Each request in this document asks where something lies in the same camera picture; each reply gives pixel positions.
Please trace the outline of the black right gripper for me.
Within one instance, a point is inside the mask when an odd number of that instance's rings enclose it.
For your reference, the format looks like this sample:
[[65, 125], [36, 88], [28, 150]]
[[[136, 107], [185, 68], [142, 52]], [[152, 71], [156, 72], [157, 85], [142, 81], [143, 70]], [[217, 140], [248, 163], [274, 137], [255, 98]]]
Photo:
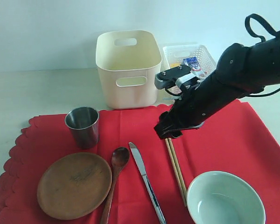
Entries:
[[181, 130], [201, 124], [239, 96], [240, 89], [219, 82], [212, 74], [175, 101], [171, 109], [160, 116], [154, 130], [160, 139], [179, 138]]

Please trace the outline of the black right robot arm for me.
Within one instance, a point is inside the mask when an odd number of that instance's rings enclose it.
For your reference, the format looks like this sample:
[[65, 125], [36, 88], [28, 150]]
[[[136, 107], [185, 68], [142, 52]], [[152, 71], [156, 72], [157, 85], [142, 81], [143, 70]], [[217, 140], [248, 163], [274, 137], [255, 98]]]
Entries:
[[280, 31], [251, 47], [235, 43], [221, 55], [216, 69], [203, 81], [180, 65], [155, 76], [158, 89], [181, 89], [181, 96], [154, 127], [161, 139], [177, 138], [238, 98], [259, 96], [266, 86], [280, 84]]

